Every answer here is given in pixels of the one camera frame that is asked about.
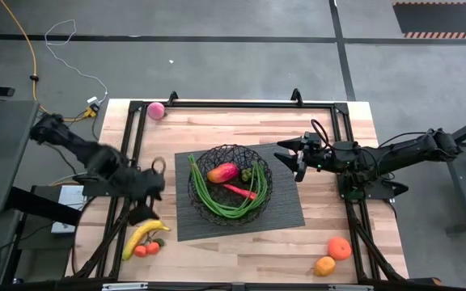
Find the yellow cable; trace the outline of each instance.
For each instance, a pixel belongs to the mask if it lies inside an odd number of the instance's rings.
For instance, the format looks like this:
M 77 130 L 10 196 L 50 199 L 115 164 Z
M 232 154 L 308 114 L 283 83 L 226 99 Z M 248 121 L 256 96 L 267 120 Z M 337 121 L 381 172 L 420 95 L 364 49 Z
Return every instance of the yellow cable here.
M 36 52 L 33 50 L 33 46 L 32 46 L 32 42 L 30 41 L 30 39 L 28 38 L 28 35 L 26 34 L 26 32 L 24 31 L 23 27 L 21 26 L 21 24 L 19 23 L 19 21 L 17 20 L 17 18 L 15 17 L 14 13 L 12 12 L 12 10 L 10 10 L 10 8 L 6 5 L 5 1 L 4 0 L 0 0 L 1 4 L 5 7 L 6 11 L 8 11 L 8 14 L 10 15 L 10 17 L 14 20 L 15 24 L 17 25 L 17 27 L 19 28 L 19 30 L 21 31 L 21 33 L 23 33 L 23 36 L 24 38 L 26 39 L 26 42 L 28 43 L 28 47 L 30 48 L 30 52 L 32 53 L 32 60 L 33 60 L 33 77 L 37 77 L 37 60 L 36 60 Z M 37 100 L 37 96 L 36 96 L 36 88 L 37 88 L 37 81 L 36 80 L 32 80 L 32 97 L 33 99 L 39 103 L 39 101 Z M 42 109 L 42 111 L 46 112 L 49 114 L 48 110 L 46 110 L 46 108 L 44 108 L 44 106 L 40 105 L 39 103 L 39 106 L 40 106 L 40 109 Z M 65 118 L 64 121 L 68 121 L 68 122 L 77 122 L 77 121 L 80 121 L 80 120 L 85 120 L 87 117 L 86 116 L 83 116 L 83 117 L 80 117 L 78 119 L 76 118 Z

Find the black mat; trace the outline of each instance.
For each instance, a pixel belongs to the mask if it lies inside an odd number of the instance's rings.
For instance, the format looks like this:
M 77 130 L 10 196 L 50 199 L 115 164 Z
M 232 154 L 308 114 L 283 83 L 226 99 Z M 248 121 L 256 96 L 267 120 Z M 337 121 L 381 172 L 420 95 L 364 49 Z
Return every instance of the black mat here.
M 458 34 L 454 38 L 466 38 L 464 3 L 398 2 L 393 5 L 393 10 L 403 33 L 420 32 L 414 38 L 444 38 L 447 33 L 451 33 L 449 37 L 453 37 L 455 32 Z M 444 35 L 440 36 L 439 33 L 434 36 L 433 33 L 420 37 L 421 32 L 444 32 Z
M 196 209 L 190 204 L 188 196 L 188 179 L 190 175 L 188 156 L 193 154 L 197 160 L 205 151 L 176 154 L 178 241 L 279 230 L 305 225 L 294 175 L 273 156 L 275 152 L 285 153 L 286 150 L 276 144 L 252 145 L 248 146 L 248 148 L 255 150 L 269 164 L 269 168 L 273 172 L 273 194 L 267 209 L 255 221 L 243 226 L 217 226 L 197 213 Z

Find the orange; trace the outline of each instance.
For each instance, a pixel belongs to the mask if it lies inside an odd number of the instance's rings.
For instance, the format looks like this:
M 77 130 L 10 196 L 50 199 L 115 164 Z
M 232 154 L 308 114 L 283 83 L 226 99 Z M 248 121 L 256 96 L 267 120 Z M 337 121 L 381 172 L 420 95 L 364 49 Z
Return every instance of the orange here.
M 316 266 L 314 267 L 314 275 L 316 276 L 328 276 L 336 270 L 336 261 L 331 257 L 325 256 L 318 259 Z
M 149 255 L 155 255 L 159 251 L 159 244 L 157 242 L 151 242 L 146 245 L 146 253 Z
M 328 255 L 336 260 L 348 259 L 352 255 L 350 243 L 344 238 L 331 238 L 328 241 Z
M 136 246 L 134 248 L 134 254 L 137 256 L 137 257 L 140 257 L 140 258 L 144 258 L 146 257 L 146 247 L 145 246 Z

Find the pink ball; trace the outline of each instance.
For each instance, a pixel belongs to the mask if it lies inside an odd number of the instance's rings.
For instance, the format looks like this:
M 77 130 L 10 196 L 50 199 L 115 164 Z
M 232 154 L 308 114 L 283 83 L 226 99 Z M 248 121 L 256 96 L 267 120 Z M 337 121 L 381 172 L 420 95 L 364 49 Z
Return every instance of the pink ball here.
M 146 108 L 146 114 L 152 119 L 160 120 L 165 115 L 165 107 L 159 102 L 150 103 Z

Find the gray placemat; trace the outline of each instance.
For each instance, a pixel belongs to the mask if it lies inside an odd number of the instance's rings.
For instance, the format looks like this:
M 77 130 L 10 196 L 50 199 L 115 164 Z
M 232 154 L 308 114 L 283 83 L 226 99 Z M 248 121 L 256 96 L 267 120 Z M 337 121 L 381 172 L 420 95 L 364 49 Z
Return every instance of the gray placemat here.
M 205 150 L 176 154 L 178 241 L 265 230 L 280 230 L 305 225 L 294 175 L 273 156 L 275 152 L 285 153 L 286 150 L 276 144 L 251 145 L 248 148 L 255 150 L 269 164 L 269 168 L 273 172 L 273 193 L 265 211 L 255 221 L 243 226 L 217 226 L 199 215 L 191 205 L 188 196 L 188 179 L 190 175 L 188 156 L 193 154 L 197 160 L 205 153 Z

